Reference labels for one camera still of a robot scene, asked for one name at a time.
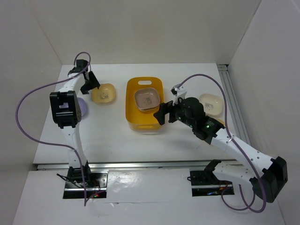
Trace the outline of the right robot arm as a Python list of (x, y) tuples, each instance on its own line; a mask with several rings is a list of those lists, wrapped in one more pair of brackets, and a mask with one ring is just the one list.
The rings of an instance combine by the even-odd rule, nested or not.
[(204, 169), (208, 183), (226, 180), (249, 185), (256, 196), (268, 203), (275, 201), (287, 183), (287, 162), (282, 157), (266, 155), (227, 131), (221, 122), (206, 115), (196, 98), (180, 97), (177, 103), (161, 103), (153, 116), (163, 125), (165, 115), (169, 116), (169, 123), (182, 122), (198, 139), (223, 150), (242, 164), (242, 167), (237, 167), (217, 159), (210, 161)]

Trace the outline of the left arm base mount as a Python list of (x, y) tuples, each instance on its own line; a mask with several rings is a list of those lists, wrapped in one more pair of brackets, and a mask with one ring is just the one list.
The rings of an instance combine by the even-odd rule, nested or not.
[[(82, 182), (70, 182), (69, 178), (62, 176), (65, 181), (63, 199), (83, 199), (84, 188)], [(107, 197), (108, 172), (93, 172), (90, 181), (86, 184), (87, 199), (104, 199)]]

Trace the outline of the cream plate far right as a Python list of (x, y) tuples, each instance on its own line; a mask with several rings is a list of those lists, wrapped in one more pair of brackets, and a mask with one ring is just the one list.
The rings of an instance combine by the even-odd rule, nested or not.
[(224, 101), (221, 97), (212, 94), (202, 94), (199, 97), (199, 102), (204, 107), (204, 112), (212, 117), (221, 116), (224, 109)]

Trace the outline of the yellow panda plate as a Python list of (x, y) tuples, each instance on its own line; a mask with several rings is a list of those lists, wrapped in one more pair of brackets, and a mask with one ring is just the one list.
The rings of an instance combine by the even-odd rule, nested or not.
[(108, 104), (115, 99), (115, 87), (110, 83), (101, 84), (91, 92), (91, 100), (96, 104)]
[(223, 126), (225, 126), (225, 122), (222, 119), (217, 119), (218, 122), (220, 122)]

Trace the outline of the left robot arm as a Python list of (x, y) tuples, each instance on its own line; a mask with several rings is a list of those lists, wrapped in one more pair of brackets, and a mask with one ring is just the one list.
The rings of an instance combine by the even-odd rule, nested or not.
[(59, 91), (50, 94), (53, 121), (61, 129), (67, 145), (71, 147), (68, 152), (67, 179), (73, 183), (77, 182), (82, 187), (89, 186), (93, 176), (84, 155), (79, 134), (82, 111), (75, 90), (80, 76), (76, 76), (76, 74), (79, 73), (84, 78), (84, 84), (80, 88), (82, 94), (89, 94), (90, 90), (100, 87), (100, 83), (94, 73), (88, 70), (88, 67), (88, 61), (75, 60), (73, 69), (68, 73), (70, 80)]

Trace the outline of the yellow plastic bin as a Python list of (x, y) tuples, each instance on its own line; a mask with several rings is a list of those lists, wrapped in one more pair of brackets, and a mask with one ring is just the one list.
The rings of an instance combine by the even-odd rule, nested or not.
[(132, 130), (156, 130), (161, 126), (153, 114), (158, 111), (159, 106), (148, 111), (140, 111), (135, 105), (134, 94), (137, 90), (154, 88), (158, 91), (160, 104), (164, 101), (163, 83), (156, 77), (134, 77), (127, 82), (125, 117)]

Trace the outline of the pink panda plate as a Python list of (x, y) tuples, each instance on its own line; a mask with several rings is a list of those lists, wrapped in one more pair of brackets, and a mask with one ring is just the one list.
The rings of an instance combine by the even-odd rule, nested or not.
[(135, 105), (140, 111), (155, 109), (160, 104), (159, 93), (154, 88), (137, 90), (134, 94)]

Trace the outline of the aluminium rail right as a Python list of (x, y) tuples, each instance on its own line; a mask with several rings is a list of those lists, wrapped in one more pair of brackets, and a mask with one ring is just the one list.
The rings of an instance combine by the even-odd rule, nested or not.
[(220, 75), (223, 89), (225, 91), (235, 133), (241, 140), (247, 142), (247, 135), (244, 132), (243, 121), (240, 117), (239, 106), (237, 105), (236, 96), (231, 84), (228, 67), (224, 64), (217, 64), (217, 69)]

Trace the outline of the aluminium rail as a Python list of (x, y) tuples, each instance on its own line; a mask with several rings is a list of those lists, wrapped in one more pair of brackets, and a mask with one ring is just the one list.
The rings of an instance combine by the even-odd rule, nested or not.
[(217, 69), (220, 75), (223, 89), (225, 91), (235, 133), (241, 140), (247, 142), (247, 135), (244, 132), (243, 121), (240, 117), (239, 106), (237, 105), (236, 96), (231, 84), (228, 67), (224, 64), (217, 64)]
[[(161, 161), (161, 162), (127, 162), (127, 163), (89, 163), (91, 169), (150, 169), (150, 168), (179, 168), (205, 167), (210, 161)], [(224, 160), (226, 164), (241, 165), (236, 160)], [(37, 170), (65, 170), (67, 164), (39, 164)]]

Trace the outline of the aluminium rail front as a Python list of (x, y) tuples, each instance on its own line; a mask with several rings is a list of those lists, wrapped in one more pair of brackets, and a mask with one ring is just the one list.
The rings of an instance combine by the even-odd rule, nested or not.
[[(179, 168), (205, 167), (210, 161), (161, 161), (161, 162), (127, 162), (127, 163), (89, 163), (91, 169), (150, 169), (150, 168)], [(224, 160), (226, 164), (241, 165), (236, 160)], [(67, 164), (39, 164), (37, 170), (65, 170)]]

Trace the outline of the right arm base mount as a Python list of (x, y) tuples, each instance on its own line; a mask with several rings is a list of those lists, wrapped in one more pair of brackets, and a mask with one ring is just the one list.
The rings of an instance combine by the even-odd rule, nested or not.
[(234, 195), (230, 181), (218, 180), (204, 170), (191, 170), (187, 180), (191, 184), (192, 196), (217, 196), (225, 190), (225, 195)]

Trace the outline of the purple plate left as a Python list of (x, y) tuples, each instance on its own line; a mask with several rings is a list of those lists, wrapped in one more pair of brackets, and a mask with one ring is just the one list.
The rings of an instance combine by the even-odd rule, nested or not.
[(83, 98), (78, 98), (79, 107), (82, 113), (82, 119), (84, 119), (88, 115), (88, 107)]

